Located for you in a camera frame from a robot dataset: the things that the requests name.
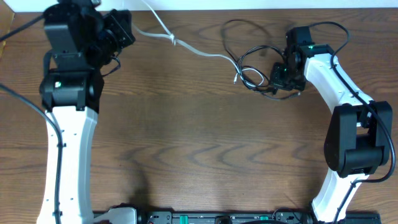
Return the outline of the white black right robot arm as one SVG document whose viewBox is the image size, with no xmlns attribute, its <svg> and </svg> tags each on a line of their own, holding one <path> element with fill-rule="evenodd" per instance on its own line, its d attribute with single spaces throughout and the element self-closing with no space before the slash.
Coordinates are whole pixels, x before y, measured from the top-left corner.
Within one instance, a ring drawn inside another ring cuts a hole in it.
<svg viewBox="0 0 398 224">
<path fill-rule="evenodd" d="M 300 91 L 310 82 L 331 111 L 323 147 L 328 172 L 302 222 L 345 222 L 357 188 L 363 183 L 384 182 L 394 173 L 392 108 L 361 91 L 327 44 L 291 42 L 284 57 L 285 63 L 274 65 L 274 83 L 283 90 Z"/>
</svg>

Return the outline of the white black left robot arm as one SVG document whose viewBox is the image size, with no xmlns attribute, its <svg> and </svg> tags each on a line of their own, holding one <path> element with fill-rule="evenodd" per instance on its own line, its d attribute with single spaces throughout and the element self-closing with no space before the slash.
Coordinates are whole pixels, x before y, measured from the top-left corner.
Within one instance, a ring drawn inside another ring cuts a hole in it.
<svg viewBox="0 0 398 224">
<path fill-rule="evenodd" d="M 104 87 L 101 69 L 132 45 L 131 13 L 98 12 L 90 2 L 61 2 L 44 12 L 51 48 L 39 87 L 48 134 L 47 173 L 38 223 L 134 221 L 133 209 L 95 216 L 90 200 L 91 145 Z"/>
</svg>

